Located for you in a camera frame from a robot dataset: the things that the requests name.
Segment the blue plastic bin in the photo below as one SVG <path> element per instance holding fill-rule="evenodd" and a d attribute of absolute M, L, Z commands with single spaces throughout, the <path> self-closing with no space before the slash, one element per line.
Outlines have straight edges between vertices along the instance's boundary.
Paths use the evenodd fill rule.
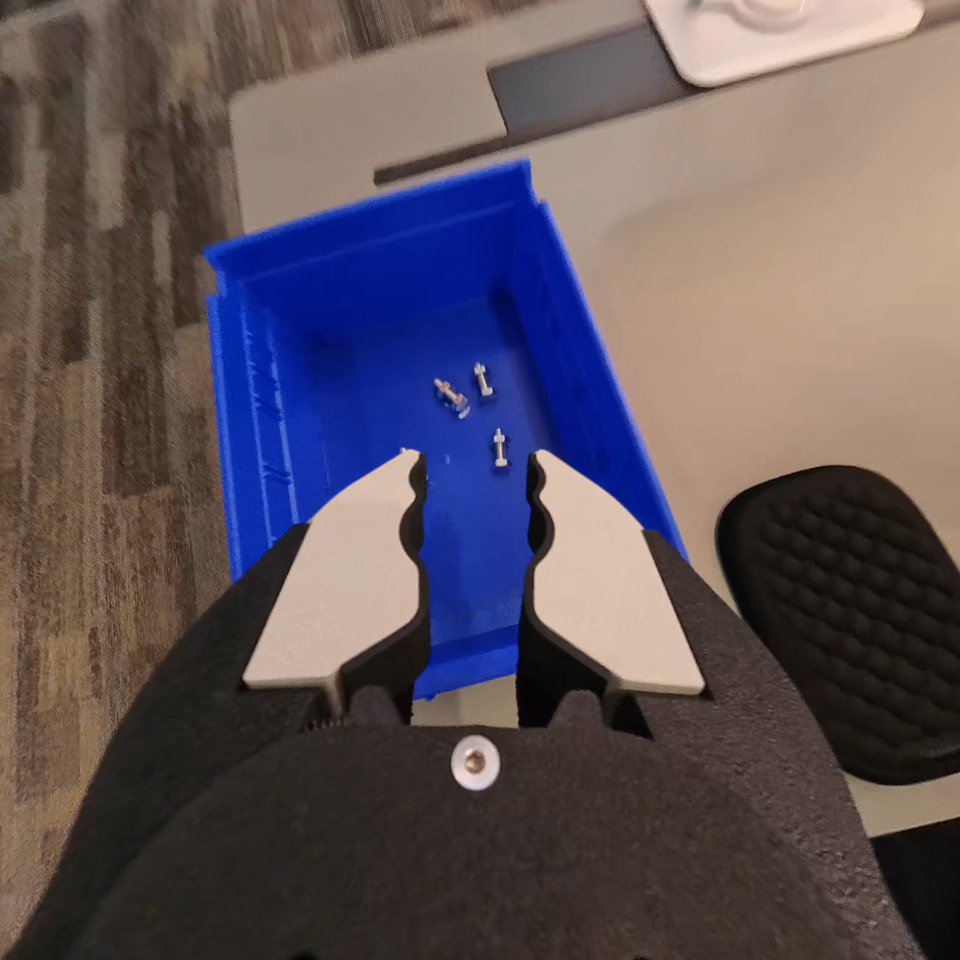
<path fill-rule="evenodd" d="M 401 449 L 420 451 L 433 586 L 415 699 L 516 670 L 535 450 L 689 558 L 529 159 L 276 225 L 206 259 L 231 577 Z M 467 396 L 466 418 L 434 378 Z M 498 427 L 505 471 L 494 468 Z"/>

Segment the white stand base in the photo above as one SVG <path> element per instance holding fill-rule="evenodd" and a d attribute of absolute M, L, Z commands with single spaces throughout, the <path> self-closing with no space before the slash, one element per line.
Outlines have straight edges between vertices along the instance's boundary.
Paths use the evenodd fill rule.
<path fill-rule="evenodd" d="M 911 36 L 918 1 L 644 1 L 680 78 L 701 89 Z"/>

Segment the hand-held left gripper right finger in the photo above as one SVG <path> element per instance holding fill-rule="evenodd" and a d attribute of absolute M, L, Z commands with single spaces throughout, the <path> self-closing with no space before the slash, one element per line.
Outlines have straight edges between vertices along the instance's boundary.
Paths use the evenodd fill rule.
<path fill-rule="evenodd" d="M 530 454 L 532 558 L 524 574 L 515 698 L 547 726 L 585 691 L 609 726 L 643 726 L 639 694 L 702 697 L 707 681 L 648 531 L 617 498 L 546 450 Z"/>

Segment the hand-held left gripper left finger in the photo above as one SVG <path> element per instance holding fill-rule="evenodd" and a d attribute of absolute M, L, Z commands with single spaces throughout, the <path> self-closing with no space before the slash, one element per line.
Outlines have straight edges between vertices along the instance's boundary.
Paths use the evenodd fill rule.
<path fill-rule="evenodd" d="M 367 687 L 402 722 L 430 658 L 426 456 L 401 450 L 306 526 L 244 670 L 250 690 L 318 691 L 331 719 Z"/>

